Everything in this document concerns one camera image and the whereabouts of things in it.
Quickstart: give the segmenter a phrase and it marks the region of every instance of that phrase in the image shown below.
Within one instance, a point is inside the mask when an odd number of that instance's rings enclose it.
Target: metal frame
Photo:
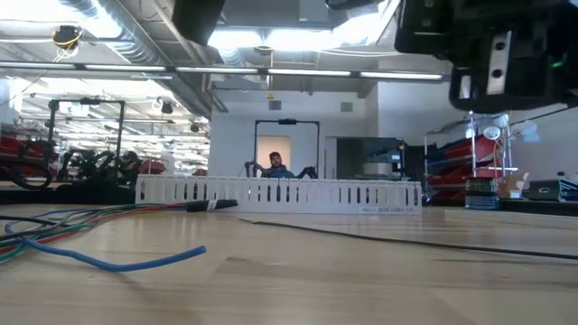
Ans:
[[[498,167],[498,168],[496,168],[496,167],[478,167],[478,157],[476,157],[476,136],[479,135],[478,129],[477,129],[477,126],[478,126],[477,123],[479,121],[482,121],[482,120],[487,119],[487,118],[492,118],[492,117],[494,117],[494,116],[482,116],[482,115],[470,112],[468,118],[464,118],[462,121],[451,122],[447,125],[439,127],[437,129],[425,134],[425,136],[424,136],[424,157],[425,157],[424,158],[424,167],[425,167],[424,188],[425,189],[431,188],[429,186],[429,184],[427,183],[427,177],[431,176],[429,174],[429,164],[427,163],[427,154],[428,154],[428,152],[427,152],[427,144],[428,144],[427,138],[428,138],[428,135],[433,136],[433,135],[447,134],[449,131],[454,130],[455,127],[460,126],[460,125],[467,125],[468,126],[467,129],[471,130],[471,155],[464,157],[464,158],[457,159],[457,161],[461,161],[464,159],[471,160],[471,171],[472,171],[473,177],[476,177],[478,175],[479,170],[502,171],[503,176],[507,176],[508,175],[507,172],[510,172],[510,173],[517,172],[518,168],[512,166],[512,146],[511,146],[511,140],[509,139],[511,137],[511,124],[509,123],[509,121],[508,121],[506,127],[504,127],[504,132],[506,133],[508,140],[504,143],[504,147],[502,148],[502,151],[503,151],[502,164],[501,164],[502,166]]]
[[[319,122],[319,121],[291,120],[292,123],[294,123],[294,124],[284,124],[284,121],[289,121],[289,120],[279,119],[279,120],[256,120],[255,121],[255,142],[253,144],[253,161],[256,162],[256,140],[258,137],[257,131],[258,131],[259,124],[261,124],[261,123],[276,123],[279,125],[314,124],[314,125],[317,125],[317,166],[315,166],[315,169],[316,169],[315,171],[319,175],[319,148],[320,148],[319,142],[321,141],[321,122]],[[253,177],[256,177],[256,168],[253,169]]]
[[[61,102],[67,103],[80,103],[82,104],[87,99],[51,99],[48,102],[48,108],[51,111],[51,117],[48,121],[48,142],[51,143],[54,138],[54,127],[56,121],[56,111],[59,110]],[[115,172],[117,172],[118,165],[120,164],[120,145],[122,144],[122,134],[123,134],[123,123],[125,122],[125,112],[126,112],[126,102],[124,100],[105,100],[105,99],[88,99],[88,100],[97,100],[99,103],[108,103],[108,104],[119,104],[120,105],[120,113],[118,114],[118,135],[117,135],[117,150],[116,150],[116,163],[115,163]]]

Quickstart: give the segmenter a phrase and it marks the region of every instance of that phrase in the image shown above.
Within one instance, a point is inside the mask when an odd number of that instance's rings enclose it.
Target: black cable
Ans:
[[[45,226],[54,226],[56,222],[39,219],[39,218],[27,218],[27,217],[12,217],[12,216],[0,216],[0,220],[8,220],[8,221],[22,221],[22,222],[32,222],[37,223]],[[63,227],[70,227],[70,225],[63,224]]]
[[[479,246],[462,246],[462,245],[452,245],[452,244],[439,244],[439,243],[430,243],[430,242],[405,240],[405,239],[394,239],[394,238],[369,237],[369,236],[341,233],[338,231],[330,231],[330,230],[322,230],[322,229],[315,229],[315,228],[302,227],[302,226],[286,225],[286,224],[276,223],[276,222],[251,221],[251,220],[242,219],[242,218],[240,218],[239,220],[245,221],[245,222],[248,222],[248,223],[251,223],[254,225],[274,226],[274,227],[292,228],[292,229],[299,229],[299,230],[309,230],[309,231],[314,231],[314,232],[323,233],[323,234],[341,235],[341,236],[345,236],[345,237],[352,237],[352,238],[357,238],[357,239],[367,239],[367,240],[373,240],[373,241],[379,241],[379,242],[385,242],[385,243],[410,244],[410,245],[427,246],[427,247],[434,247],[434,248],[469,250],[469,251],[475,251],[475,252],[501,253],[501,254],[511,254],[511,255],[539,256],[539,257],[560,258],[560,259],[567,259],[567,260],[578,260],[578,255],[544,253],[544,252],[533,252],[533,251],[520,251],[520,250],[515,250],[515,249],[491,248],[491,247],[479,247]]]
[[[46,228],[36,229],[36,230],[25,230],[25,231],[20,231],[20,232],[13,233],[13,234],[2,235],[2,236],[0,236],[0,242],[14,239],[14,238],[18,238],[18,237],[36,236],[36,235],[42,235],[42,234],[51,232],[51,231],[53,231],[59,227],[66,225],[66,221],[68,221],[72,215],[73,214],[67,215],[59,222],[54,223],[54,225],[52,225],[51,227],[46,227]]]

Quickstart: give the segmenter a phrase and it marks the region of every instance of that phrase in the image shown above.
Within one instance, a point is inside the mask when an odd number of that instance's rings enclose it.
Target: pipe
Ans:
[[[172,64],[171,60],[157,47],[136,19],[117,0],[59,0],[62,5],[80,13],[87,20],[101,20],[101,23],[114,24],[111,29],[122,32],[117,37],[133,43],[109,43],[107,46],[130,63],[135,65],[163,66]],[[200,95],[200,89],[192,87],[191,81],[175,76],[171,80],[158,80],[175,96],[182,99],[186,107],[197,115],[210,116],[210,105]]]
[[[95,44],[100,44],[100,43],[131,44],[131,43],[134,43],[134,41],[131,41],[131,40],[122,40],[122,39],[118,39],[118,38],[108,38],[108,37],[105,37],[105,38],[82,37],[81,40],[83,42],[89,42],[89,43],[95,43]],[[25,43],[53,42],[53,40],[52,40],[51,36],[18,36],[18,37],[2,36],[0,38],[0,42],[25,44]]]

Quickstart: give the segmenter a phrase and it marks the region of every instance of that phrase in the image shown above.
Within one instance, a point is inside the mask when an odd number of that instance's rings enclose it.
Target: black equipment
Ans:
[[[578,106],[577,22],[566,0],[405,0],[396,50],[451,61],[460,110]]]
[[[36,171],[45,181],[43,181],[41,185],[30,184],[20,173],[23,167]],[[0,158],[0,179],[7,179],[23,189],[44,190],[52,183],[52,174],[48,168],[39,162],[3,157]]]
[[[62,167],[58,172],[58,181],[72,181],[74,178],[69,175],[69,165],[71,167],[78,167],[79,173],[76,175],[77,180],[82,179],[101,179],[104,180],[107,177],[108,167],[111,162],[115,160],[115,154],[110,151],[105,151],[96,154],[92,150],[78,150],[72,149],[64,154],[64,161],[62,162]]]
[[[0,156],[0,179],[9,180],[26,190],[44,190],[52,183],[52,173],[48,168],[54,155],[54,142],[26,141],[18,148],[17,155]],[[40,185],[29,183],[25,174],[44,179]]]
[[[578,201],[578,182],[565,179],[530,181],[527,197],[530,200]]]
[[[129,151],[123,154],[123,158],[118,166],[118,172],[122,175],[118,179],[118,184],[128,185],[130,189],[134,189],[142,165],[143,161],[138,159],[138,155],[135,152]]]

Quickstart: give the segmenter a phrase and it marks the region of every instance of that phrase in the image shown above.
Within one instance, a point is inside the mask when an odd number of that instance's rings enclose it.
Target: ceiling duct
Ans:
[[[109,43],[107,46],[128,62],[137,65],[167,66],[172,62],[161,52],[150,36],[138,24],[135,18],[117,0],[59,0],[62,5],[74,9],[82,17],[94,23],[96,29],[121,31],[118,39],[130,40],[130,43]],[[165,85],[195,115],[210,116],[214,106],[212,98],[202,95],[202,76],[175,76],[170,80],[158,80]]]

